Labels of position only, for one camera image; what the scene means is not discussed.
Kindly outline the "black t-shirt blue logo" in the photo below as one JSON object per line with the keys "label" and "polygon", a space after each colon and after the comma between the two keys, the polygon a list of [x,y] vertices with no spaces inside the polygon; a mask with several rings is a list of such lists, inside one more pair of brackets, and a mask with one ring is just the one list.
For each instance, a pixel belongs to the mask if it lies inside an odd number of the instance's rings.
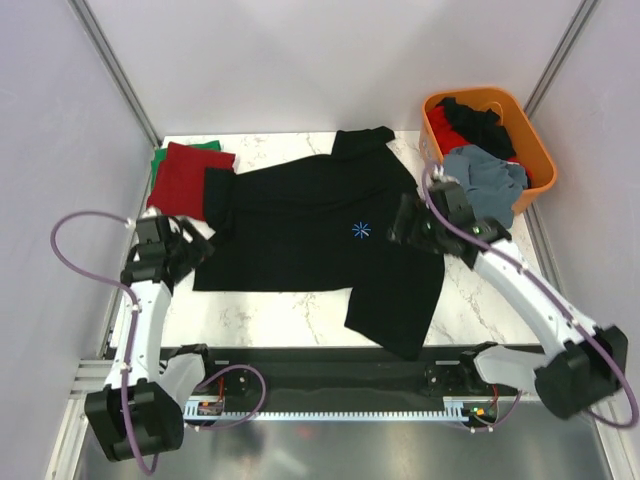
{"label": "black t-shirt blue logo", "polygon": [[200,292],[349,289],[345,325],[416,359],[442,290],[444,259],[392,242],[389,231],[417,184],[390,149],[387,127],[339,131],[332,149],[246,173],[209,168],[204,218],[213,254]]}

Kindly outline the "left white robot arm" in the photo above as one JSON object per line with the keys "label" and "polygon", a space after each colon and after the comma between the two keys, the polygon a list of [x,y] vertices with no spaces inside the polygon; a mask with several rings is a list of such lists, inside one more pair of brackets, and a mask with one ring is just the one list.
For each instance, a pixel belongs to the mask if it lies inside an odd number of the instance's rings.
{"label": "left white robot arm", "polygon": [[135,233],[120,274],[132,317],[122,327],[103,388],[85,402],[89,424],[112,462],[178,449],[189,396],[211,392],[220,378],[204,344],[180,347],[167,362],[160,360],[174,289],[213,254],[212,245],[186,218],[140,218]]}

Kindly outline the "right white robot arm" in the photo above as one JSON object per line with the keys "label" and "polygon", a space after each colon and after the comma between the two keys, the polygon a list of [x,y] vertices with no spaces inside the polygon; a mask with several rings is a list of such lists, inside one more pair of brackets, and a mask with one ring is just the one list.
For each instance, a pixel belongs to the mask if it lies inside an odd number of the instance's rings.
{"label": "right white robot arm", "polygon": [[499,221],[475,217],[458,183],[434,181],[422,195],[401,194],[387,237],[460,259],[492,285],[535,334],[539,353],[495,342],[464,351],[457,377],[465,391],[477,394],[496,385],[533,393],[563,420],[624,392],[631,409],[625,425],[637,424],[638,401],[625,376],[626,335],[616,326],[599,326],[533,271]]}

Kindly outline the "orange plastic tub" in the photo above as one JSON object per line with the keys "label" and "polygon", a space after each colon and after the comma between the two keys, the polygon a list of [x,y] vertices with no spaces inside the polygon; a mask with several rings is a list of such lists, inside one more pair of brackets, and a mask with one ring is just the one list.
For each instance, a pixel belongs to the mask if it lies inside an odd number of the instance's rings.
{"label": "orange plastic tub", "polygon": [[518,100],[508,91],[491,86],[455,89],[428,96],[422,106],[423,126],[419,137],[419,150],[428,168],[441,164],[444,154],[427,112],[445,97],[453,97],[458,103],[475,110],[492,109],[500,116],[499,124],[506,128],[515,147],[516,158],[522,162],[531,180],[532,187],[526,189],[513,205],[515,215],[524,213],[540,194],[555,184],[557,169]]}

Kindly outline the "grey-blue t-shirt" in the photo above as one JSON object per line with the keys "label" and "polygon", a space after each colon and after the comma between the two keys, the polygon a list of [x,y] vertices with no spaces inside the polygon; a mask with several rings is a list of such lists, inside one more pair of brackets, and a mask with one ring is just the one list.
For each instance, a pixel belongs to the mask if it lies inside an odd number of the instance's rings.
{"label": "grey-blue t-shirt", "polygon": [[522,165],[467,145],[445,155],[443,167],[463,187],[477,218],[491,217],[506,229],[512,227],[513,206],[529,184]]}

